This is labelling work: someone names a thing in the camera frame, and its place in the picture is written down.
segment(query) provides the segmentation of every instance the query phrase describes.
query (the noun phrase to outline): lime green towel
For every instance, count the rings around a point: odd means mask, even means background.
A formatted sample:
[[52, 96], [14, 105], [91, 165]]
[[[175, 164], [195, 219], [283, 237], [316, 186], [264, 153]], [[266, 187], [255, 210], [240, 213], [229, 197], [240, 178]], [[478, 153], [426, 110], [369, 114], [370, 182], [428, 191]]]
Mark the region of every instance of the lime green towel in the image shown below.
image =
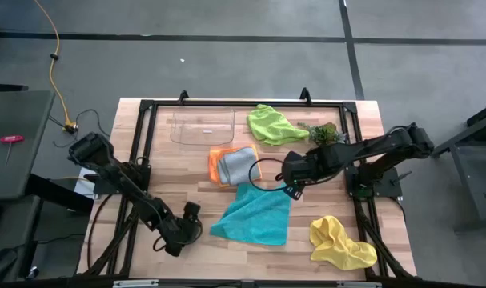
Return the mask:
[[248, 115], [248, 125], [253, 136], [269, 145], [282, 145], [308, 137], [308, 131], [295, 128], [273, 107], [258, 104]]

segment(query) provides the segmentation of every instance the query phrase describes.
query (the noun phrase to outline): transparent tray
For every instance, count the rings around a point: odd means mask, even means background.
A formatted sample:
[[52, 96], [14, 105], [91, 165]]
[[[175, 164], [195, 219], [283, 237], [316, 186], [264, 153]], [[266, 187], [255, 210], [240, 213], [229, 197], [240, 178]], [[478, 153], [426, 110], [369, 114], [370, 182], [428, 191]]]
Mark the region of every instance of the transparent tray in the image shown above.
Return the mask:
[[179, 107], [170, 139], [184, 145], [216, 146], [234, 139], [235, 114], [228, 107]]

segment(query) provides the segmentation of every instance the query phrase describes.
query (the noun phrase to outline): gray floor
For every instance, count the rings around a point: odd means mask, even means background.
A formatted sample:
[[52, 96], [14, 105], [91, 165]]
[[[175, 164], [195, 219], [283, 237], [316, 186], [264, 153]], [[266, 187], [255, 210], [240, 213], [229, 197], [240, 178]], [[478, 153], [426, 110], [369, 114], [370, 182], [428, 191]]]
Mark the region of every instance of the gray floor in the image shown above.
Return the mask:
[[[338, 2], [320, 0], [103, 0], [42, 1], [62, 32], [188, 35], [343, 36]], [[356, 37], [486, 38], [486, 0], [347, 0]], [[49, 32], [31, 1], [0, 0], [0, 28]], [[0, 82], [50, 90], [46, 77], [52, 40], [0, 39]], [[356, 45], [367, 100], [377, 100], [385, 128], [417, 122], [435, 144], [464, 128], [486, 105], [486, 46]], [[345, 44], [261, 42], [62, 41], [55, 79], [70, 113], [95, 108], [110, 130], [120, 97], [355, 99]], [[55, 102], [52, 114], [62, 118]], [[98, 131], [93, 114], [81, 133]], [[70, 140], [51, 122], [34, 165], [48, 178], [77, 175], [66, 150]], [[400, 171], [407, 226], [418, 274], [445, 282], [486, 285], [486, 234], [457, 237], [452, 227], [475, 217], [452, 159], [408, 161]], [[70, 219], [58, 207], [51, 215]], [[84, 229], [84, 219], [66, 220]], [[45, 224], [41, 238], [54, 236]], [[77, 256], [41, 252], [45, 277], [73, 273]]]

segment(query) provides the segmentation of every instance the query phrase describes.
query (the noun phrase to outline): blue cloth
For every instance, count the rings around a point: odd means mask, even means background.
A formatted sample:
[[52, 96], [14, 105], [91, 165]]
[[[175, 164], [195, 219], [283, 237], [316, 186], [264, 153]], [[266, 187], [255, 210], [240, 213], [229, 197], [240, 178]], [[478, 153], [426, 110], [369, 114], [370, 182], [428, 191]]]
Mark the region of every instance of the blue cloth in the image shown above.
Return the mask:
[[266, 192], [242, 183], [235, 201], [221, 219], [211, 226], [211, 235], [265, 245], [287, 241], [291, 198], [284, 192]]

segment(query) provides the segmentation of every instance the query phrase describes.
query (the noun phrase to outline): wooden tabletop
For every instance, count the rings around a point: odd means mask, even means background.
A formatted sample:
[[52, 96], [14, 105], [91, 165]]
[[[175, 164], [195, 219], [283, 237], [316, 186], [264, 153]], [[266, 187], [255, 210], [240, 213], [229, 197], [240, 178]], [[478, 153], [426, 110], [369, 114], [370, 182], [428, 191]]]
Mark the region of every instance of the wooden tabletop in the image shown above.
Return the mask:
[[[114, 155], [127, 161], [138, 115], [139, 98], [122, 98], [114, 120], [110, 141]], [[374, 101], [358, 101], [359, 123], [363, 138], [383, 134], [378, 104]], [[305, 153], [313, 146], [307, 140], [283, 146], [260, 145], [247, 126], [247, 114], [252, 107], [233, 107], [235, 132], [231, 146], [247, 146], [254, 143], [259, 156], [283, 159], [294, 150]], [[296, 125], [298, 121], [311, 125], [333, 122], [340, 129], [339, 112], [333, 108], [276, 108]], [[299, 201], [292, 201], [291, 217], [284, 246], [264, 246], [236, 242], [209, 235], [225, 209], [235, 199], [236, 187], [220, 188], [209, 181], [207, 158], [208, 146], [186, 146], [171, 141], [173, 113], [177, 107], [159, 107], [152, 142], [152, 165], [149, 193], [160, 197], [176, 214], [183, 212], [186, 201], [198, 203], [202, 208], [199, 218], [203, 223], [203, 235], [192, 245], [186, 246], [175, 258], [164, 251], [154, 252], [152, 244], [159, 236], [139, 223], [132, 256], [132, 278], [205, 278], [205, 279], [275, 279], [275, 280], [364, 280], [363, 270], [342, 271], [329, 262], [312, 262], [310, 254], [314, 246], [309, 241], [309, 225], [325, 215], [337, 217], [346, 228], [349, 237], [358, 241], [355, 211], [347, 196], [343, 175], [317, 186], [305, 188]], [[351, 121], [350, 138], [354, 141]], [[146, 128], [143, 129], [138, 156], [143, 152]], [[280, 171], [279, 163], [262, 162], [262, 186], [274, 187], [274, 177]], [[98, 209], [97, 200], [91, 213]], [[106, 248], [114, 231], [120, 197], [114, 196], [102, 210], [94, 228], [91, 243], [93, 260]], [[381, 234], [389, 250], [403, 267], [415, 274], [408, 234], [400, 208], [387, 198], [376, 199]], [[125, 243], [118, 255], [120, 267]], [[78, 272], [86, 269], [86, 243], [82, 248]]]

